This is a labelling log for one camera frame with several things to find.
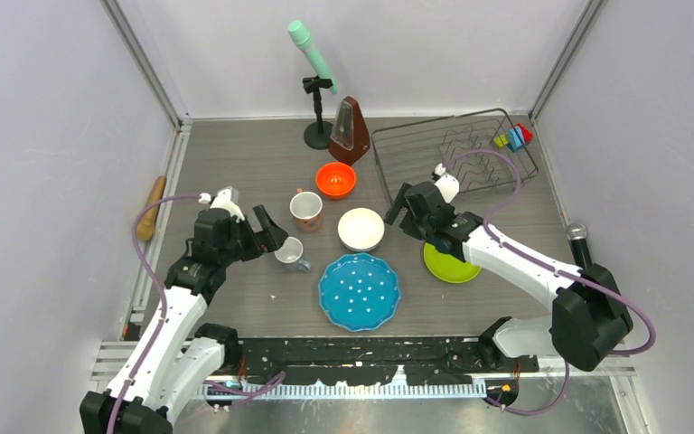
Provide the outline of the white ceramic bowl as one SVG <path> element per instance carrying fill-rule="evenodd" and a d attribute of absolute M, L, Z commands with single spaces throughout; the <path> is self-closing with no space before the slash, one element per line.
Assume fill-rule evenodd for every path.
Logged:
<path fill-rule="evenodd" d="M 368 208 L 354 208 L 338 221 L 337 233 L 342 244 L 352 251 L 368 252 L 382 241 L 385 222 Z"/>

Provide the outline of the lime green plate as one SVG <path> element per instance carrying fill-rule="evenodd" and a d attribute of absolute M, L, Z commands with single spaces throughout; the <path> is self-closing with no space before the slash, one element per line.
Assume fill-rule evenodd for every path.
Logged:
<path fill-rule="evenodd" d="M 441 253 L 429 243 L 424 244 L 423 261 L 433 276 L 449 284 L 464 284 L 476 278 L 481 272 L 479 266 Z"/>

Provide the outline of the blue polka dot plate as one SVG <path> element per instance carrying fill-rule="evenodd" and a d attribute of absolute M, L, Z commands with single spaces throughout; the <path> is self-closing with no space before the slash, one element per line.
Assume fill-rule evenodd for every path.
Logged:
<path fill-rule="evenodd" d="M 369 253 L 346 254 L 325 268 L 317 295 L 335 326 L 352 333 L 374 331 L 396 314 L 399 276 L 387 261 Z"/>

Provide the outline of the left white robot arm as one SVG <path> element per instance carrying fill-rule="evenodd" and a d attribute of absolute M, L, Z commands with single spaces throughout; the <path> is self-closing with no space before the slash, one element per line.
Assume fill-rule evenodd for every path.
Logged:
<path fill-rule="evenodd" d="M 103 392 L 80 404 L 86 433 L 171 433 L 188 401 L 214 373 L 233 373 L 241 360 L 235 329 L 205 324 L 189 340 L 228 268 L 279 250 L 288 234 L 263 205 L 253 209 L 254 231 L 235 203 L 199 212 L 184 254 L 167 272 L 149 325 Z"/>

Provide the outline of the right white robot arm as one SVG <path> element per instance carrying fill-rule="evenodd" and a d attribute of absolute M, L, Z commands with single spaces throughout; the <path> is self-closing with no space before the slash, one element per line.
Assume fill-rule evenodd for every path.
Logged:
<path fill-rule="evenodd" d="M 593 371 L 633 330 L 612 273 L 599 264 L 580 268 L 510 239 L 471 212 L 457 212 L 455 192 L 441 180 L 403 184 L 385 215 L 407 235 L 462 263 L 487 269 L 537 299 L 548 316 L 506 316 L 480 335 L 480 359 L 502 371 L 515 358 L 557 355 Z"/>

